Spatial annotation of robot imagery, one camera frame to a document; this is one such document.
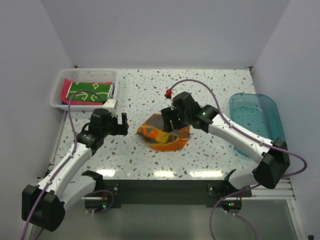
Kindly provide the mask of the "orange grey patterned towel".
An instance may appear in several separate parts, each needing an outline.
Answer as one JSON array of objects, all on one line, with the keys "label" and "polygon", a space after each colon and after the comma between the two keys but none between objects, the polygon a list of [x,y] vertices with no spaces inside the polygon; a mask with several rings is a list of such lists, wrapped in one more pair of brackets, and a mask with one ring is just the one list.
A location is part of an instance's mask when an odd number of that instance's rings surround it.
[{"label": "orange grey patterned towel", "polygon": [[138,127],[136,134],[156,151],[174,152],[182,150],[187,144],[191,137],[191,126],[167,132],[161,114],[155,113]]}]

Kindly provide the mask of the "yellow green patterned towel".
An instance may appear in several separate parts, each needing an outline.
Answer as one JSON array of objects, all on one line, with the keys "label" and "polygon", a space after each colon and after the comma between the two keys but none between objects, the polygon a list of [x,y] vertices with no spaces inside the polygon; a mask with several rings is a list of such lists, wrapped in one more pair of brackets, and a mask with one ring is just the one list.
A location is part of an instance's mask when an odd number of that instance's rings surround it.
[{"label": "yellow green patterned towel", "polygon": [[112,96],[114,84],[111,82],[75,82],[68,79],[65,80],[64,86],[66,87],[62,96],[66,100],[71,99],[71,103],[86,102],[86,103],[102,103],[107,101]]}]

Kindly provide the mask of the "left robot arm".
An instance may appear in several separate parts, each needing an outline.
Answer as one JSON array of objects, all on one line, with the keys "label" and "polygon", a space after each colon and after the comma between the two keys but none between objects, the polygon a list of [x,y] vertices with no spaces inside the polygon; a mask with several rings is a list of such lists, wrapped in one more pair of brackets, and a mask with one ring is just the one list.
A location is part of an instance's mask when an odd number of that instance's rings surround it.
[{"label": "left robot arm", "polygon": [[22,191],[21,218],[26,225],[33,224],[53,232],[62,223],[67,209],[82,197],[99,196],[106,191],[103,176],[86,170],[80,178],[73,178],[104,144],[107,136],[128,134],[127,114],[117,116],[104,108],[93,111],[90,121],[75,135],[74,143],[59,164],[35,186],[27,185]]}]

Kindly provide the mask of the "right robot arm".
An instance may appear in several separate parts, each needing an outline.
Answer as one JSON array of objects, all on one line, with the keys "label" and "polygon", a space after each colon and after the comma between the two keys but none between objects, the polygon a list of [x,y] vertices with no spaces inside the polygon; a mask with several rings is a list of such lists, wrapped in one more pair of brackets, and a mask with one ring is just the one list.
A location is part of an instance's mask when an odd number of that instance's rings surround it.
[{"label": "right robot arm", "polygon": [[221,197],[235,196],[241,189],[261,185],[274,189],[290,166],[287,143],[256,135],[236,124],[212,105],[200,106],[188,92],[181,92],[171,106],[162,109],[164,130],[171,132],[192,126],[241,149],[256,164],[252,169],[233,169],[215,187]]}]

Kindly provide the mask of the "teal plastic tub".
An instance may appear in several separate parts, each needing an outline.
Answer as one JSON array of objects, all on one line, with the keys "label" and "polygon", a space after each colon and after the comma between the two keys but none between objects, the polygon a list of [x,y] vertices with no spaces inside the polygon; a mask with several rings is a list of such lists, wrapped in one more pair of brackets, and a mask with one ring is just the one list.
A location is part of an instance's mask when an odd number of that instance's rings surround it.
[{"label": "teal plastic tub", "polygon": [[285,141],[276,103],[264,94],[236,93],[229,99],[230,119],[272,141]]}]

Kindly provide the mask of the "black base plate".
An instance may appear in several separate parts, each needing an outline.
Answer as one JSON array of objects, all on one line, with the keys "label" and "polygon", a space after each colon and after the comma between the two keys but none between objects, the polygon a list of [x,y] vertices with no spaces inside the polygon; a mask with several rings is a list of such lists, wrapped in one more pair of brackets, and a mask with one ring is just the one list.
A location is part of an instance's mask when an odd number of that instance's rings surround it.
[{"label": "black base plate", "polygon": [[234,193],[224,189],[223,180],[104,180],[104,190],[83,198],[87,210],[101,211],[123,205],[204,205],[213,207],[222,197]]}]

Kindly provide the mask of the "aluminium rail frame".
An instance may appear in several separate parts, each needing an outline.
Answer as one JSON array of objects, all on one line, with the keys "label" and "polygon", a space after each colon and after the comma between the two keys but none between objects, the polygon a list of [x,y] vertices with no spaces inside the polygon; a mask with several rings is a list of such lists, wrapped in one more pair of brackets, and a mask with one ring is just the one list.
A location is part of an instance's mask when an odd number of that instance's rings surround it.
[{"label": "aluminium rail frame", "polygon": [[[221,180],[226,170],[204,158],[151,155],[90,161],[103,180]],[[257,187],[241,196],[205,205],[125,204],[87,210],[82,197],[42,240],[302,240],[291,183]]]}]

